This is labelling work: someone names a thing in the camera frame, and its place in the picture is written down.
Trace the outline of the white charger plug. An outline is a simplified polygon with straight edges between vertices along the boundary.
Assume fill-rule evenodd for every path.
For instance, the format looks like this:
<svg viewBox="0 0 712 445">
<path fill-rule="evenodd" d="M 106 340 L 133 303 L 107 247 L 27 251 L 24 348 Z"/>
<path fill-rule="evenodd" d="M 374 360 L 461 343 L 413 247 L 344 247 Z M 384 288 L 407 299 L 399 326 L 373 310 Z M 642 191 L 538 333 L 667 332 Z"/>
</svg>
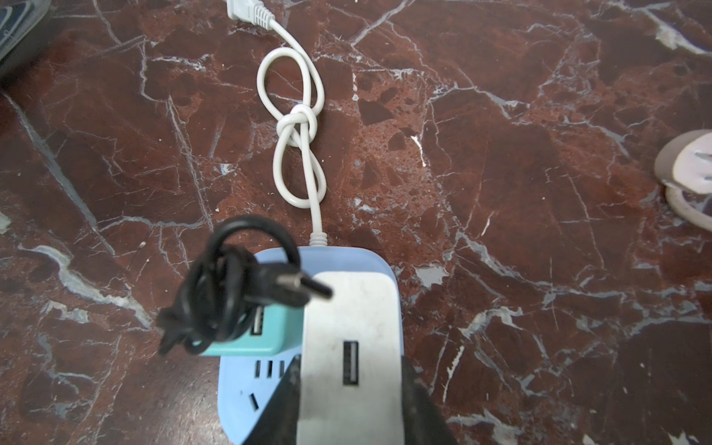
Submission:
<svg viewBox="0 0 712 445">
<path fill-rule="evenodd" d="M 402 444 L 402 318 L 394 280 L 325 272 L 328 300 L 305 309 L 300 444 Z"/>
</svg>

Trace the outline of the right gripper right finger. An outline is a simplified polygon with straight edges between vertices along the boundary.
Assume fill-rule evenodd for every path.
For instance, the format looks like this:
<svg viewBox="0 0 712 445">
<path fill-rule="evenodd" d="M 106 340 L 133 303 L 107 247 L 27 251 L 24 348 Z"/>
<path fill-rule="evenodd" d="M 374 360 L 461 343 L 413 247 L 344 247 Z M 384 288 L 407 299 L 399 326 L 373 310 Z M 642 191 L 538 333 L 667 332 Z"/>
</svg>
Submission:
<svg viewBox="0 0 712 445">
<path fill-rule="evenodd" d="M 428 388 L 406 357 L 402 357 L 402 419 L 407 445 L 457 445 Z"/>
</svg>

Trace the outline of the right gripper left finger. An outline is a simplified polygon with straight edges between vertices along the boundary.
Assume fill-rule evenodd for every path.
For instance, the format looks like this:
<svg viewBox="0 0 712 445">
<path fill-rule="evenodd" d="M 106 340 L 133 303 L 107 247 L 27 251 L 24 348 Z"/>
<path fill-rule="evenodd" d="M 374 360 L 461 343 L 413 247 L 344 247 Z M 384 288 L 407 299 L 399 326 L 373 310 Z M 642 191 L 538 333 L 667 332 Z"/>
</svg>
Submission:
<svg viewBox="0 0 712 445">
<path fill-rule="evenodd" d="M 301 355 L 298 354 L 281 377 L 270 402 L 244 441 L 246 445 L 295 445 L 300 411 Z"/>
</svg>

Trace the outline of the blue square power strip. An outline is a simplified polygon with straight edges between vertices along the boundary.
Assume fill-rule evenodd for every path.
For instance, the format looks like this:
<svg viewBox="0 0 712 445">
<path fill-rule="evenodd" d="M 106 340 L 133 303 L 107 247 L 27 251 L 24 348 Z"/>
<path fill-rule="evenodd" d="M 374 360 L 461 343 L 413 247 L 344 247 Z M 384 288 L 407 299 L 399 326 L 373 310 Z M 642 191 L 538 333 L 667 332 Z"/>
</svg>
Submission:
<svg viewBox="0 0 712 445">
<path fill-rule="evenodd" d="M 316 278 L 325 272 L 371 272 L 397 280 L 388 263 L 370 250 L 345 247 L 303 247 L 302 266 Z M 302 355 L 299 347 L 275 356 L 221 356 L 217 391 L 218 414 L 228 439 L 244 444 L 257 424 L 281 377 L 292 360 Z"/>
</svg>

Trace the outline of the teal charger plug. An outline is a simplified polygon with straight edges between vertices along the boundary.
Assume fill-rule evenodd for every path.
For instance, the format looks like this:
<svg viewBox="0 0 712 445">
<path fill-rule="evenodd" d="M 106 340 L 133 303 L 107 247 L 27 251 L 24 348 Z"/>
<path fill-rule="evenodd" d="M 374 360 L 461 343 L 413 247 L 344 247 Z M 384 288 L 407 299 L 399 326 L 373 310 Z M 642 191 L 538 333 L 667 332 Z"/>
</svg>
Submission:
<svg viewBox="0 0 712 445">
<path fill-rule="evenodd" d="M 212 343 L 202 356 L 269 357 L 299 347 L 303 336 L 303 308 L 272 305 L 258 311 L 255 323 L 242 337 Z"/>
</svg>

